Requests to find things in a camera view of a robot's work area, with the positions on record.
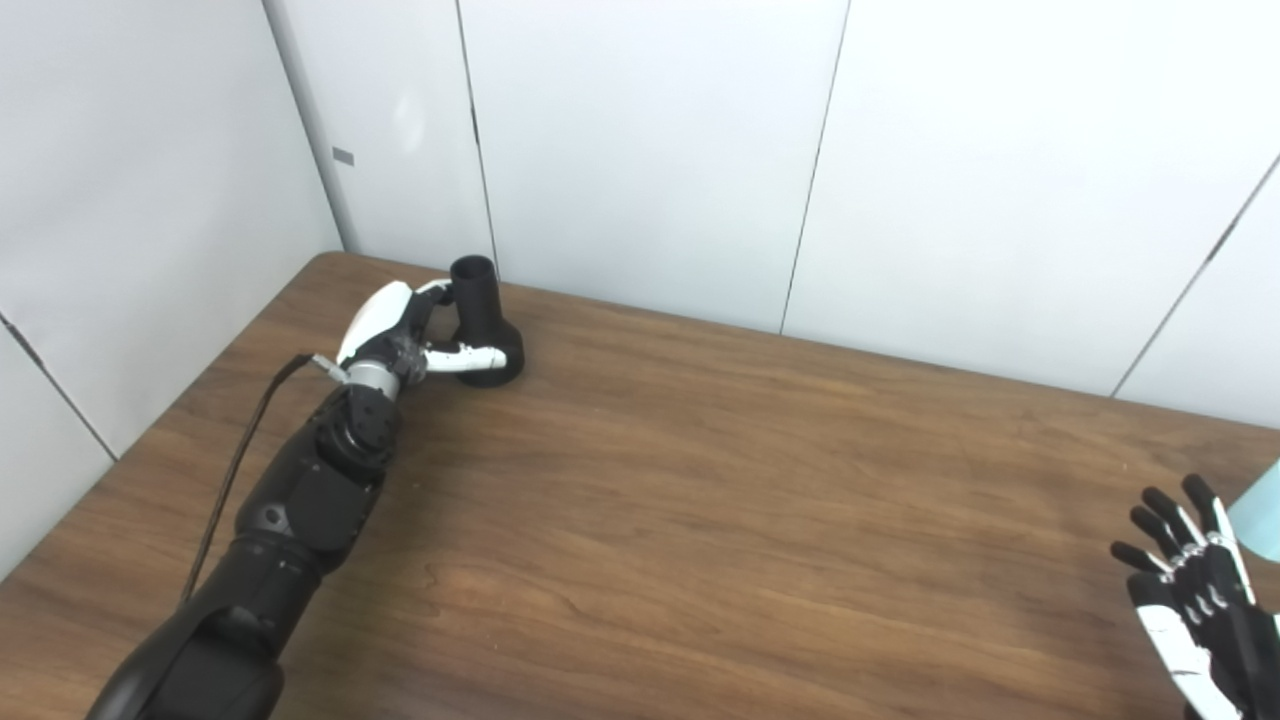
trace light blue object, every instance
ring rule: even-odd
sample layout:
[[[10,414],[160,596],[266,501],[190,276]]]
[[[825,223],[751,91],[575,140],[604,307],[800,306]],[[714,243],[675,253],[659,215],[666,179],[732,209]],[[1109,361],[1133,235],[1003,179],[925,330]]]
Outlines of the light blue object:
[[[1228,515],[1240,544],[1280,562],[1280,461],[1231,505]]]

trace panel seam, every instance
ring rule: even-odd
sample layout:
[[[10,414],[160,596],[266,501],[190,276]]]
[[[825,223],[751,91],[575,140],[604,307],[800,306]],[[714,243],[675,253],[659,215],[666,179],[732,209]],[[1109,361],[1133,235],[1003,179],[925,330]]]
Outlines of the panel seam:
[[[467,77],[467,102],[471,105],[471,132],[476,138],[476,161],[480,164],[480,190],[484,193],[484,214],[489,223],[489,249],[493,252],[493,268],[502,278],[502,264],[498,261],[498,236],[493,232],[493,208],[489,204],[489,176],[484,168],[484,147],[480,143],[480,120],[476,117],[476,94],[471,86],[471,56],[467,54],[467,33],[462,28],[462,0],[453,0],[453,10],[458,17],[458,42],[462,45],[462,69]]]
[[[60,386],[58,380],[54,379],[52,373],[49,372],[49,368],[45,365],[45,361],[41,360],[40,354],[37,354],[36,348],[32,347],[31,342],[27,341],[27,337],[22,334],[22,331],[18,329],[18,325],[10,323],[9,318],[5,318],[3,313],[0,313],[0,324],[3,324],[6,331],[9,331],[9,334],[13,336],[13,340],[18,343],[19,347],[22,347],[23,352],[27,354],[27,357],[31,359],[31,361],[36,365],[36,368],[40,369],[40,373],[45,375],[45,379],[49,380],[49,384],[52,386],[52,388],[63,398],[63,402],[65,402],[67,406],[70,407],[72,413],[76,414],[76,418],[81,421],[82,425],[84,425],[84,429],[87,429],[88,433],[93,436],[93,439],[97,441],[97,445],[102,448],[102,452],[106,452],[106,456],[111,459],[111,462],[118,461],[119,457],[116,457],[116,455],[111,452],[111,448],[106,445],[106,441],[102,439],[101,434],[99,434],[97,428],[95,428],[88,421],[88,418],[86,418],[84,414],[81,413],[81,409],[76,405],[74,401],[72,401],[70,396],[67,395],[67,391],[63,389],[63,386]]]
[[[1217,242],[1215,242],[1213,247],[1210,249],[1208,255],[1206,255],[1204,260],[1201,261],[1199,268],[1196,268],[1196,273],[1192,274],[1192,278],[1189,281],[1187,281],[1187,286],[1183,287],[1183,291],[1178,293],[1178,299],[1174,300],[1174,304],[1165,313],[1165,316],[1161,318],[1160,324],[1156,325],[1155,332],[1152,332],[1151,337],[1147,338],[1147,342],[1143,343],[1142,350],[1138,351],[1138,356],[1134,357],[1133,363],[1129,364],[1129,368],[1124,372],[1124,375],[1120,375],[1120,382],[1116,383],[1115,389],[1112,389],[1111,395],[1108,395],[1107,397],[1117,397],[1120,395],[1120,391],[1124,389],[1125,383],[1129,382],[1129,377],[1133,375],[1133,372],[1138,369],[1139,364],[1142,364],[1143,357],[1146,357],[1147,352],[1151,351],[1152,346],[1156,343],[1156,340],[1160,338],[1160,333],[1165,331],[1165,327],[1169,324],[1169,320],[1174,318],[1174,314],[1178,311],[1178,307],[1180,307],[1183,301],[1187,300],[1187,296],[1190,293],[1197,281],[1199,281],[1201,275],[1204,274],[1204,270],[1208,268],[1210,263],[1212,263],[1213,259],[1217,258],[1219,251],[1222,250],[1222,246],[1226,245],[1228,238],[1231,237],[1231,233],[1235,232],[1235,227],[1240,223],[1240,218],[1243,218],[1244,213],[1247,213],[1249,206],[1253,205],[1253,200],[1257,199],[1258,193],[1262,192],[1262,187],[1267,184],[1267,181],[1276,172],[1277,167],[1280,167],[1280,155],[1276,155],[1276,158],[1271,160],[1271,165],[1268,165],[1266,172],[1262,173],[1262,179],[1260,179],[1258,183],[1253,186],[1253,192],[1251,192],[1249,196],[1244,199],[1244,204],[1240,205],[1240,209],[1231,218],[1231,222],[1228,223],[1226,229],[1224,229],[1222,234],[1219,236]]]
[[[809,204],[813,201],[813,184],[818,178],[818,160],[822,158],[822,141],[827,135],[827,119],[831,117],[831,99],[836,95],[836,76],[840,73],[840,55],[845,51],[845,33],[849,32],[849,13],[852,0],[845,3],[845,18],[840,26],[840,41],[836,44],[836,61],[831,65],[831,86],[827,87],[827,104],[822,109],[822,126],[818,128],[818,147],[813,154],[813,169],[809,172],[809,190],[804,196],[804,213],[800,215],[800,234],[796,237],[796,252],[791,258],[791,277],[787,279],[787,296],[782,301],[782,320],[778,334],[787,327],[787,311],[791,309],[791,290],[796,283],[796,268],[800,266],[800,246],[804,243],[804,228],[809,222]]]
[[[284,68],[284,81],[289,85],[293,95],[293,106],[298,111],[298,120],[302,123],[302,135],[311,147],[311,159],[316,164],[316,173],[320,176],[320,188],[324,191],[325,202],[329,205],[329,214],[333,215],[333,224],[338,229],[338,242],[344,252],[355,252],[355,228],[351,217],[342,199],[342,190],[338,186],[335,169],[329,165],[330,152],[335,147],[324,147],[324,133],[320,131],[320,120],[314,117],[314,102],[310,100],[311,90],[307,86],[305,73],[293,63],[291,50],[291,37],[287,36],[288,12],[279,0],[262,0],[262,14],[266,15],[266,26],[271,31],[275,41],[275,53],[280,56],[280,67]]]

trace robot finger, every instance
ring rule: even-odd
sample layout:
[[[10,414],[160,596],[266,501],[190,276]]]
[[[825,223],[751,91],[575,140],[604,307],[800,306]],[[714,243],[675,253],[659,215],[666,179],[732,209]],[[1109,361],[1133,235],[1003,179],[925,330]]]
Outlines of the robot finger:
[[[1183,506],[1165,495],[1162,489],[1149,487],[1142,491],[1142,501],[1165,521],[1178,544],[1183,547],[1204,544],[1204,533],[1201,532],[1196,521],[1183,510]]]
[[[1181,556],[1181,547],[1179,547],[1174,536],[1170,534],[1169,525],[1155,512],[1140,505],[1135,505],[1133,510],[1129,511],[1129,519],[1133,520],[1133,524],[1137,525],[1139,530],[1147,533],[1147,537],[1156,541],[1156,544],[1160,547],[1160,552],[1164,552],[1165,557],[1176,560]]]
[[[1231,532],[1231,521],[1226,518],[1226,509],[1222,507],[1222,500],[1217,497],[1213,488],[1208,487],[1204,478],[1199,475],[1187,475],[1183,478],[1183,492],[1190,498],[1192,506],[1201,516],[1201,527],[1204,528],[1207,533],[1221,533],[1234,534]]]
[[[1144,573],[1171,574],[1174,571],[1164,560],[1126,542],[1116,541],[1111,543],[1111,557]]]

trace black finger segment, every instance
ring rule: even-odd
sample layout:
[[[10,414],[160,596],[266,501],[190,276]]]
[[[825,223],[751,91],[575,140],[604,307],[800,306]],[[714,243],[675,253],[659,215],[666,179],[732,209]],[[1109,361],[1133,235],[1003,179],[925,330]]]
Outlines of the black finger segment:
[[[1213,492],[1204,478],[1199,475],[1187,475],[1183,478],[1183,492],[1190,498],[1192,506],[1201,516],[1201,527],[1208,532],[1222,532],[1217,521],[1217,493]]]
[[[1178,507],[1178,502],[1174,498],[1165,495],[1160,488],[1147,488],[1142,491],[1142,501],[1151,507],[1156,515],[1169,527],[1174,533],[1174,539],[1178,541],[1180,546],[1188,546],[1196,543],[1196,536],[1192,529],[1187,527],[1187,518]]]
[[[1181,547],[1179,547],[1172,536],[1169,534],[1169,528],[1165,525],[1165,521],[1151,510],[1147,510],[1140,505],[1135,505],[1134,509],[1129,511],[1129,519],[1133,520],[1133,524],[1137,525],[1139,530],[1147,533],[1147,537],[1156,541],[1156,544],[1160,546],[1160,552],[1164,552],[1165,557],[1172,559],[1181,553]]]
[[[1166,568],[1162,568],[1149,552],[1126,542],[1116,541],[1111,543],[1111,557],[1115,557],[1120,562],[1124,562],[1135,570],[1143,570],[1146,573],[1164,573],[1166,570]]]

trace robotic hand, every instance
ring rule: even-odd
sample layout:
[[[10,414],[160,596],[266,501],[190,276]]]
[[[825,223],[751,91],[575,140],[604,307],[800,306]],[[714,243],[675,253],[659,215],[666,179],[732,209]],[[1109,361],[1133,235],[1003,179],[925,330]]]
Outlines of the robotic hand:
[[[356,314],[338,363],[300,355],[276,375],[232,460],[182,605],[120,664],[88,720],[265,720],[284,688],[276,660],[324,575],[338,569],[369,518],[392,461],[402,387],[458,373],[474,387],[520,374],[524,343],[502,316],[485,258],[449,281],[393,282]],[[436,306],[457,304],[449,342],[424,338]],[[192,593],[227,491],[271,392],[315,363],[340,387],[279,450],[236,516],[236,539]]]
[[[1187,697],[1188,719],[1280,720],[1280,616],[1258,607],[1222,501],[1199,475],[1183,491],[1201,525],[1157,488],[1129,514],[1165,560],[1111,546],[1138,570],[1128,583],[1138,619]]]

